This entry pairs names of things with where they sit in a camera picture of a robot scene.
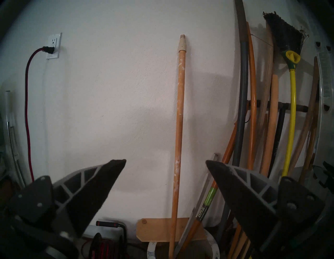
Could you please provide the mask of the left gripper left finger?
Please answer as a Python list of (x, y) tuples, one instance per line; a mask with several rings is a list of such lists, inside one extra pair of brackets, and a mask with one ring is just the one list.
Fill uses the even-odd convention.
[(104, 204), (126, 159), (75, 171), (52, 183), (43, 175), (10, 199), (11, 216), (33, 229), (80, 237)]

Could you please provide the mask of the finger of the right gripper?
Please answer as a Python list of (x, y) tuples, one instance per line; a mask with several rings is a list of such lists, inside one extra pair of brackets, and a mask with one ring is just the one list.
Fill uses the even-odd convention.
[(333, 165), (323, 162), (322, 166), (313, 165), (313, 177), (318, 180), (323, 188), (327, 188), (331, 194), (334, 194), (334, 167)]

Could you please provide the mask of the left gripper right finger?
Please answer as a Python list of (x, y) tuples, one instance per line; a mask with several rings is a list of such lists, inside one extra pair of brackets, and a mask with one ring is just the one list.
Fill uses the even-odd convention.
[(325, 203), (290, 177), (279, 184), (240, 167), (207, 160), (226, 205), (253, 247), (253, 259), (322, 257), (317, 220)]

